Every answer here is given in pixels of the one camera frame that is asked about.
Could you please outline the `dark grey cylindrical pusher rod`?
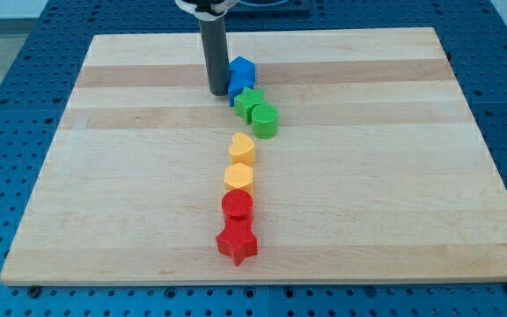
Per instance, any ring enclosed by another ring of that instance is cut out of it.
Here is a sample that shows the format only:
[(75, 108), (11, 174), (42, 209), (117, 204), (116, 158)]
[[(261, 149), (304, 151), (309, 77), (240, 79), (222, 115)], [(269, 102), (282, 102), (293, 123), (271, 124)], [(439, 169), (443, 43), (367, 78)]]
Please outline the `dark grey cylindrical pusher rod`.
[(225, 96), (230, 83), (230, 66), (224, 17), (199, 21), (210, 92)]

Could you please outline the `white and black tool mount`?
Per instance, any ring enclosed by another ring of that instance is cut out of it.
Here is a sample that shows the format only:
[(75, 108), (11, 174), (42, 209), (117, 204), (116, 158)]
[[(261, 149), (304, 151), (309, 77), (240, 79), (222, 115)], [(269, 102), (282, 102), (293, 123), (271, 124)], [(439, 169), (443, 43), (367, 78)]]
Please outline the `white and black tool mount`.
[(215, 21), (238, 3), (239, 0), (175, 0), (181, 10), (201, 21)]

